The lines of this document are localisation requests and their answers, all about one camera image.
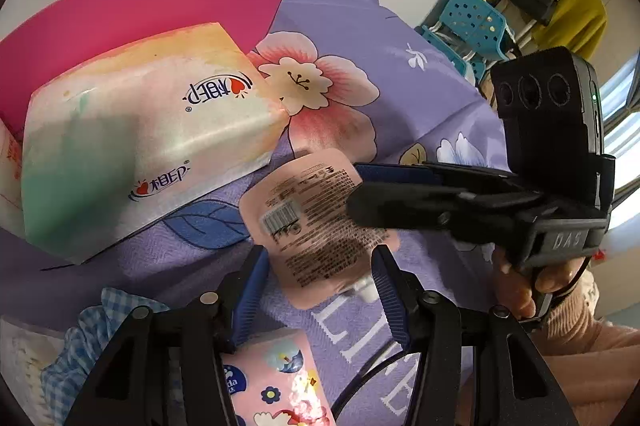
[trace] gingham fabric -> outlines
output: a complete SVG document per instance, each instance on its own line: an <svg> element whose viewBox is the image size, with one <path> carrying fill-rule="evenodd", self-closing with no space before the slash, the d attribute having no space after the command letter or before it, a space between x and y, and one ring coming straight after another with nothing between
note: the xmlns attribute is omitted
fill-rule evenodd
<svg viewBox="0 0 640 426"><path fill-rule="evenodd" d="M102 289L100 299L102 305L80 313L78 326L66 332L62 353L40 375L44 398L56 426L63 426L95 361L127 315L140 305L154 312L169 310L157 301L111 287Z"/></svg>

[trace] pink flower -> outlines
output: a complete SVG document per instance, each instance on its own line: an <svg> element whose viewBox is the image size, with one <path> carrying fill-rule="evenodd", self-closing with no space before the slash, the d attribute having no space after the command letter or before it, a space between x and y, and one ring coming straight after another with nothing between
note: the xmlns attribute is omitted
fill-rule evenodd
<svg viewBox="0 0 640 426"><path fill-rule="evenodd" d="M289 141L295 157L337 148L352 162L376 156L376 132L364 106L380 95L356 65L340 56L322 56L298 32L275 32L256 45L249 59L276 90L291 116Z"/></svg>

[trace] blue gripper pad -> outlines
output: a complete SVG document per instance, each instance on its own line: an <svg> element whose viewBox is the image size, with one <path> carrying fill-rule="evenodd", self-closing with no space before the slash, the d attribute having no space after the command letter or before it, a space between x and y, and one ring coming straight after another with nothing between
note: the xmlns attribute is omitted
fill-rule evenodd
<svg viewBox="0 0 640 426"><path fill-rule="evenodd" d="M263 246L254 246L244 261L238 283L240 291L231 309L231 341L237 347L249 337L255 313L269 275L269 257Z"/></svg>
<svg viewBox="0 0 640 426"><path fill-rule="evenodd" d="M402 272L393 259L387 246L377 246L371 255L371 272L376 289L380 295L382 308L386 314L386 320L391 329L391 335L400 343L403 350L409 347L411 337L409 334L409 312L402 301L396 283L398 276L402 279Z"/></svg>

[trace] pink tissue pack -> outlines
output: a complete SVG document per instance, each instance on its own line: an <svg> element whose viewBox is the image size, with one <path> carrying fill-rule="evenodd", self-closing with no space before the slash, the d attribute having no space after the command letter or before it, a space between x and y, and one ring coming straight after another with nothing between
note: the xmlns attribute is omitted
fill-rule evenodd
<svg viewBox="0 0 640 426"><path fill-rule="evenodd" d="M335 426L303 330L262 334L222 362L240 426Z"/></svg>
<svg viewBox="0 0 640 426"><path fill-rule="evenodd" d="M27 113L27 241L81 263L267 164L289 114L217 23L89 60Z"/></svg>

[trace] screw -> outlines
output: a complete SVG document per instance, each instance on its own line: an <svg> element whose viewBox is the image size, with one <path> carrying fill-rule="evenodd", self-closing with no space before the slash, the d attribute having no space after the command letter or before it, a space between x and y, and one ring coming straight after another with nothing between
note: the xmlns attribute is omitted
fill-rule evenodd
<svg viewBox="0 0 640 426"><path fill-rule="evenodd" d="M200 296L200 303L205 305L213 305L216 301L218 301L218 294L215 292L205 292Z"/></svg>
<svg viewBox="0 0 640 426"><path fill-rule="evenodd" d="M448 211L440 213L438 215L438 224L441 226L446 226L449 223L450 219L451 219L451 213L449 213Z"/></svg>
<svg viewBox="0 0 640 426"><path fill-rule="evenodd" d="M135 319L135 320L143 320L147 316L149 316L149 308L148 307L136 307L135 309L133 309L133 312L131 313L131 315L133 316L133 319Z"/></svg>
<svg viewBox="0 0 640 426"><path fill-rule="evenodd" d="M511 314L509 312L509 309L507 307L503 307L502 305L496 305L495 307L493 307L492 312L499 318L508 318L509 314Z"/></svg>
<svg viewBox="0 0 640 426"><path fill-rule="evenodd" d="M425 291L422 293L422 301L430 304L438 303L440 301L440 294L436 291Z"/></svg>

